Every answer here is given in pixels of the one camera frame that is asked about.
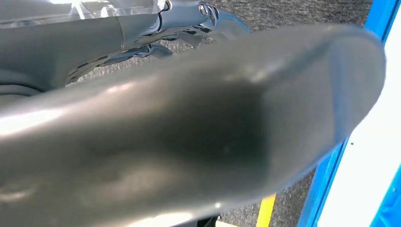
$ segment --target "yellow line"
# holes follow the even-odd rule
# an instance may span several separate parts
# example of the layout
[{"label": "yellow line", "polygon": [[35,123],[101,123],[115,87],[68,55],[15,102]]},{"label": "yellow line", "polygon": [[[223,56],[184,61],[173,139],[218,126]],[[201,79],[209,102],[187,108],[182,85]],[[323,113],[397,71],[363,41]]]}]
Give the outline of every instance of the yellow line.
[{"label": "yellow line", "polygon": [[276,195],[272,195],[262,200],[256,227],[269,227],[271,213],[273,212],[274,200]]}]

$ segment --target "white panel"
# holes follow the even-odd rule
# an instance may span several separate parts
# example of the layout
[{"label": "white panel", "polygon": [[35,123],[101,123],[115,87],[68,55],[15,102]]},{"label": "white panel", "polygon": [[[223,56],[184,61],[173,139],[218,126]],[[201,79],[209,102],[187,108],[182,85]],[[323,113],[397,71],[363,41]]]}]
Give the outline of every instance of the white panel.
[{"label": "white panel", "polygon": [[387,78],[379,101],[352,133],[319,227],[367,227],[401,164],[401,16],[385,50]]}]

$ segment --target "bolt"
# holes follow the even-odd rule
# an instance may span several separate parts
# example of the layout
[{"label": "bolt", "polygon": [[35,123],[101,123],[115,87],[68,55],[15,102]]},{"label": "bolt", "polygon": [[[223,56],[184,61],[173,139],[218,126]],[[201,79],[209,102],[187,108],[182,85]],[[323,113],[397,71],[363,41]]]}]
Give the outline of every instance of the bolt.
[{"label": "bolt", "polygon": [[200,14],[202,14],[202,16],[208,17],[209,16],[208,6],[205,3],[201,2],[199,4],[199,12],[201,12]]}]

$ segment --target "blue display stand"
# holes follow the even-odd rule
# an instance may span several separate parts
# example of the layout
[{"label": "blue display stand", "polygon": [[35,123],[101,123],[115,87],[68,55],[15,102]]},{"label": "blue display stand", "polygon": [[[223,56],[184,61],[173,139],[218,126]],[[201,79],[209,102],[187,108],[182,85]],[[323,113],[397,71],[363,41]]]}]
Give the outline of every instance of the blue display stand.
[{"label": "blue display stand", "polygon": [[[367,18],[365,28],[377,34],[383,43],[385,43],[387,36],[392,27],[395,15],[398,12],[401,0],[374,0],[369,16]],[[298,227],[315,227],[317,221],[320,218],[320,214],[326,202],[327,195],[330,191],[331,184],[336,175],[338,166],[340,164],[342,155],[346,148],[348,139],[343,144],[338,146],[332,151],[332,154],[328,156],[320,165],[317,167],[314,180],[311,184],[311,188],[306,198],[304,209],[301,213],[301,217],[298,222]],[[399,174],[394,179],[394,182],[400,182]],[[386,198],[392,198],[396,193],[389,190]],[[384,199],[383,207],[378,212],[378,215],[372,222],[373,227],[392,227],[391,215],[389,212],[389,203]]]}]

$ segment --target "gray carpet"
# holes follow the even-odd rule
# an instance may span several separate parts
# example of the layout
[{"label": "gray carpet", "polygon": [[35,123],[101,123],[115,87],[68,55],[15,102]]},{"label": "gray carpet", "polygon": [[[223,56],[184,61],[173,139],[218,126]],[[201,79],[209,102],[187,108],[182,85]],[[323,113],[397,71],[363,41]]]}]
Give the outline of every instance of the gray carpet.
[{"label": "gray carpet", "polygon": [[[285,25],[319,22],[362,25],[372,0],[208,0],[207,2],[236,13],[252,31],[257,32]],[[190,48],[181,42],[169,43],[167,46],[174,52],[183,52]],[[133,59],[110,67],[98,68],[80,81],[151,60],[152,58]],[[296,226],[312,178],[311,173],[299,183],[277,194],[270,221],[271,227]],[[241,227],[255,227],[259,208],[260,204],[249,205],[223,214],[222,219],[224,222]]]}]

